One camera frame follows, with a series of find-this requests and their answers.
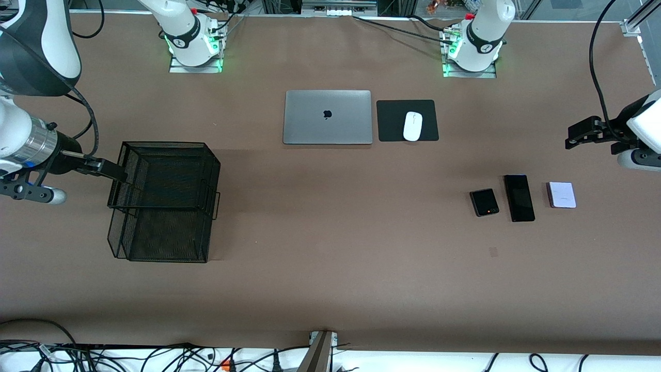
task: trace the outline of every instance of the black smartphone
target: black smartphone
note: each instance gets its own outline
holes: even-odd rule
[[[493,189],[473,191],[471,193],[471,201],[473,202],[473,208],[475,208],[475,214],[478,217],[498,213],[498,203],[496,203],[496,196]]]
[[[528,177],[524,174],[506,175],[505,191],[510,204],[512,222],[530,222],[535,220],[533,201],[530,198]]]

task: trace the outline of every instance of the white wireless mouse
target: white wireless mouse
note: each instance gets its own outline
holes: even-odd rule
[[[407,141],[417,141],[422,131],[422,114],[414,111],[407,112],[407,118],[404,120],[404,139]]]

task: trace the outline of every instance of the silver laptop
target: silver laptop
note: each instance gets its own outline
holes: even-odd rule
[[[287,91],[282,142],[371,144],[369,91]]]

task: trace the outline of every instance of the brown table surface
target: brown table surface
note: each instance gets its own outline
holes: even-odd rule
[[[77,32],[97,24],[73,16]],[[330,328],[356,349],[658,353],[660,175],[620,168],[607,144],[564,149],[567,126],[600,115],[592,27],[514,23],[497,79],[450,79],[434,42],[348,17],[249,17],[225,71],[193,75],[167,72],[153,17],[108,15],[76,40],[98,155],[116,160],[123,140],[206,142],[222,162],[211,261],[113,258],[109,180],[51,175],[64,205],[0,199],[0,315],[57,320],[95,344],[284,347]],[[595,55],[612,116],[653,90],[616,24]],[[440,141],[378,142],[374,105],[371,146],[285,147],[289,89],[433,99]],[[64,97],[17,103],[68,134],[87,123]],[[510,222],[508,173],[528,175],[535,222]],[[548,181],[573,182],[578,208],[550,208]],[[477,218],[468,192],[488,187],[502,212]],[[0,332],[65,341],[47,326]]]

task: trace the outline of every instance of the wire mesh basket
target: wire mesh basket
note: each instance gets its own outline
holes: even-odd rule
[[[207,262],[220,162],[195,142],[123,142],[108,243],[129,261]]]

